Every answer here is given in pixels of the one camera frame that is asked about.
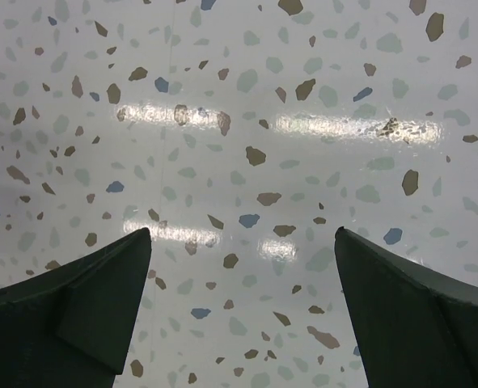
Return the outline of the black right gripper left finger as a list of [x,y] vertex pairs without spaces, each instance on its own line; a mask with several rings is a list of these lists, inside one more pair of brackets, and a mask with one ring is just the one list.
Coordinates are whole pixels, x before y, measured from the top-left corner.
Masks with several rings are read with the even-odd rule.
[[148,228],[0,289],[0,387],[111,387],[149,271]]

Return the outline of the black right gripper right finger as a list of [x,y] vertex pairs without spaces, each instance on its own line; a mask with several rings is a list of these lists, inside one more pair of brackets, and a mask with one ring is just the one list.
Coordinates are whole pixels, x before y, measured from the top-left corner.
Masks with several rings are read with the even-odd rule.
[[478,387],[478,287],[344,227],[334,253],[370,387]]

